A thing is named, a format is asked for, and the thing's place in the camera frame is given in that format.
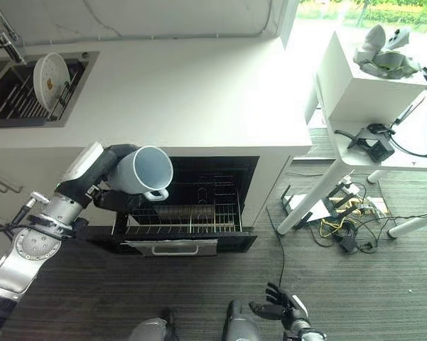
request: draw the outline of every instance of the gray carpet floor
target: gray carpet floor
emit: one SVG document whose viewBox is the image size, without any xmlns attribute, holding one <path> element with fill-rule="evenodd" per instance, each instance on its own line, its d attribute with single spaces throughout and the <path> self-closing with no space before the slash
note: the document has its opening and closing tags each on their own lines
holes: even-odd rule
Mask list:
<svg viewBox="0 0 427 341">
<path fill-rule="evenodd" d="M 309 156 L 330 157 L 328 145 L 317 142 L 323 134 L 313 131 Z M 319 174 L 328 165 L 296 161 L 290 172 Z M 274 224 L 285 217 L 279 196 L 286 186 L 305 193 L 317 179 L 281 179 L 269 198 Z M 427 173 L 391 172 L 380 183 L 393 215 L 427 212 Z M 367 189 L 380 196 L 378 185 Z M 377 224 L 370 228 L 379 231 Z M 259 237 L 246 254 L 205 258 L 117 256 L 68 241 L 15 309 L 2 340 L 123 340 L 166 306 L 175 308 L 181 341 L 220 340 L 227 304 L 263 301 L 265 283 L 279 277 L 281 250 L 265 212 L 254 232 Z M 319 247 L 307 229 L 289 232 L 282 243 L 283 287 L 303 300 L 329 340 L 427 340 L 427 227 L 394 241 L 384 234 L 374 254 Z M 264 340 L 280 340 L 280 323 L 256 320 Z"/>
</svg>

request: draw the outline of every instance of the table leg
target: table leg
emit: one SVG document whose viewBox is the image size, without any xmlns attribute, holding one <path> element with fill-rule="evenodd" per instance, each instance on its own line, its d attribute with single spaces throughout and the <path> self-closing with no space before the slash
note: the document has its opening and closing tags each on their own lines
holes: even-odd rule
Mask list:
<svg viewBox="0 0 427 341">
<path fill-rule="evenodd" d="M 391 238 L 397 238 L 399 236 L 402 236 L 403 234 L 415 231 L 416 229 L 421 229 L 426 225 L 427 225 L 427 217 L 413 218 L 411 220 L 408 220 L 407 222 L 404 222 L 403 224 L 392 227 L 391 229 L 389 229 L 387 234 Z"/>
<path fill-rule="evenodd" d="M 318 93 L 315 91 L 315 87 L 313 85 L 313 88 L 311 89 L 308 95 L 308 102 L 306 103 L 306 107 L 305 107 L 306 124 L 310 123 L 311 117 L 313 117 L 315 108 L 318 107 L 318 104 L 319 104 Z"/>
<path fill-rule="evenodd" d="M 373 174 L 368 175 L 367 180 L 369 183 L 376 183 L 377 181 L 379 181 L 380 178 L 382 178 L 387 173 L 388 173 L 387 170 L 375 170 Z"/>
<path fill-rule="evenodd" d="M 346 165 L 340 160 L 336 160 L 328 169 L 322 178 L 315 184 L 310 192 L 304 197 L 300 204 L 293 209 L 285 220 L 278 226 L 280 234 L 286 234 L 294 225 L 296 225 L 301 218 L 319 201 L 325 197 L 345 174 L 348 174 L 352 167 Z"/>
</svg>

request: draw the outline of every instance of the white mug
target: white mug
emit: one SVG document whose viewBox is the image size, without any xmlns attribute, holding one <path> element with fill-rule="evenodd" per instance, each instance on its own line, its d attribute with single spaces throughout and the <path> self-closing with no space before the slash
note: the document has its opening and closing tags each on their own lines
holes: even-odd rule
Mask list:
<svg viewBox="0 0 427 341">
<path fill-rule="evenodd" d="M 150 201 L 169 197 L 166 187 L 172 181 L 173 167 L 170 158 L 160 148 L 145 146 L 125 156 L 107 178 L 112 190 L 128 194 L 143 193 Z"/>
</svg>

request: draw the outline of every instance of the white table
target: white table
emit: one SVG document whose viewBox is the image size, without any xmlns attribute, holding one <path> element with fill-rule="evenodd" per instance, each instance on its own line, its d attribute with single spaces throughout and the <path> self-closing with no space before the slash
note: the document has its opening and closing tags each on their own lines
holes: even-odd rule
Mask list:
<svg viewBox="0 0 427 341">
<path fill-rule="evenodd" d="M 394 139 L 401 146 L 414 153 L 425 154 L 427 153 L 427 90 L 415 102 L 419 101 L 423 96 L 426 98 L 418 108 L 399 126 L 394 126 L 396 132 Z M 310 103 L 307 106 L 309 108 L 308 111 L 316 108 L 318 102 L 321 106 L 323 105 L 322 91 L 319 88 L 318 82 L 315 81 L 315 86 L 310 96 Z M 307 112 L 306 119 L 309 120 L 309 118 L 309 112 Z M 334 133 L 336 129 L 341 129 L 352 135 L 356 135 L 367 124 L 351 121 L 325 120 L 327 122 L 330 141 L 335 151 L 336 161 L 331 165 L 327 173 L 314 185 L 302 202 L 278 226 L 280 234 L 285 234 L 292 229 L 319 199 L 325 197 L 335 184 L 353 169 L 359 171 L 427 171 L 427 158 L 411 156 L 396 147 L 395 153 L 392 156 L 385 161 L 375 163 L 367 155 L 366 151 L 358 147 L 347 149 L 350 139 Z M 402 232 L 406 233 L 426 225 L 427 218 L 411 220 L 400 225 L 400 228 L 395 227 L 391 229 L 389 233 L 393 237 L 397 237 Z"/>
</svg>

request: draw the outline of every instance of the faucet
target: faucet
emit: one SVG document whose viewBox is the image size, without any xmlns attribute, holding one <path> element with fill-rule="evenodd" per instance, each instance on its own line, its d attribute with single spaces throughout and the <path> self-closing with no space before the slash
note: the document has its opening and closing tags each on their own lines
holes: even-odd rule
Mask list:
<svg viewBox="0 0 427 341">
<path fill-rule="evenodd" d="M 26 54 L 23 49 L 23 39 L 13 29 L 0 10 L 0 21 L 6 31 L 0 31 L 0 45 L 15 62 L 26 65 Z"/>
</svg>

